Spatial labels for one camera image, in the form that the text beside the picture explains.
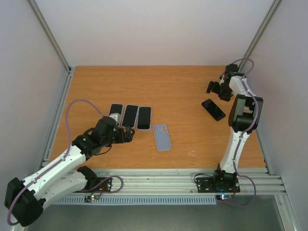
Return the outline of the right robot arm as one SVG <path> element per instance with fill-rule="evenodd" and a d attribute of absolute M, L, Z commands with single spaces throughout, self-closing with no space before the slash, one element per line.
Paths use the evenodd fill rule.
<path fill-rule="evenodd" d="M 230 137 L 226 152 L 214 171 L 212 189 L 215 192 L 238 192 L 238 164 L 244 145 L 256 130 L 263 107 L 263 98 L 255 95 L 248 86 L 246 74 L 234 62 L 225 67 L 219 82 L 210 81 L 206 93 L 215 93 L 229 102 L 235 97 L 229 113 Z"/>

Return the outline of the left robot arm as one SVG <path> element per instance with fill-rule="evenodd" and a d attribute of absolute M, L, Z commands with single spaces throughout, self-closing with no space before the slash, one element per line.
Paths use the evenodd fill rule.
<path fill-rule="evenodd" d="M 131 142 L 134 133 L 131 127 L 119 128 L 114 118 L 104 116 L 45 167 L 23 180 L 12 179 L 4 201 L 8 209 L 7 223 L 26 227 L 53 202 L 74 192 L 101 190 L 109 193 L 110 189 L 102 186 L 94 171 L 82 164 L 101 155 L 104 147 L 111 149 L 113 144 Z"/>

